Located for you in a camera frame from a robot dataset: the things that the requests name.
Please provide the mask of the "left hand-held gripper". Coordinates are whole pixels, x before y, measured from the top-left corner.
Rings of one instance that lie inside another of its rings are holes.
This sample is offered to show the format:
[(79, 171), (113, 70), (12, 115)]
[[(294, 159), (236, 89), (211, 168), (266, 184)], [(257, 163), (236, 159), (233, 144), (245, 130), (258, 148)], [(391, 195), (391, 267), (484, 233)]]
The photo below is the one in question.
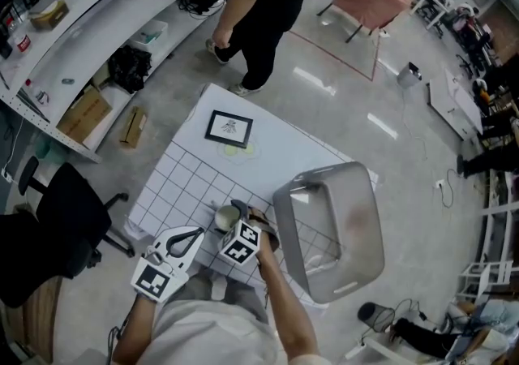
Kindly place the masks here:
[(203, 240), (201, 227), (163, 230), (139, 259), (131, 278), (133, 289), (156, 303), (164, 303), (189, 280), (188, 269)]

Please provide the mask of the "person's right hand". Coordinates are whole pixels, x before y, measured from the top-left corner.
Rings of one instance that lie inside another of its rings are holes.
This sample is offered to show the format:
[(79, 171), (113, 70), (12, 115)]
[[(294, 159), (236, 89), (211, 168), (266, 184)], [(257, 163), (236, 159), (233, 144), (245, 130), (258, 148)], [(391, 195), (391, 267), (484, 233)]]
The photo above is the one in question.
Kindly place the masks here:
[(270, 246), (273, 251), (276, 251), (279, 248), (280, 242), (277, 236), (277, 230), (270, 224), (264, 212), (255, 207), (249, 206), (248, 224), (260, 228), (268, 235)]

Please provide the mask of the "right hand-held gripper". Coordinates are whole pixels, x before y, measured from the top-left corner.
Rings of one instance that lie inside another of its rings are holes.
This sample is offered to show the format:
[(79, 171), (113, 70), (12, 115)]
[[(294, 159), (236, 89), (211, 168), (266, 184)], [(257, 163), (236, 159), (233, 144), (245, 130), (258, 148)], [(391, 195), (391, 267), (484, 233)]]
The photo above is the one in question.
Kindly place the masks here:
[(255, 258), (260, 249), (260, 228), (249, 225), (250, 209), (241, 200), (231, 200), (231, 206), (238, 210), (238, 220), (218, 243), (218, 255), (230, 262), (243, 266)]

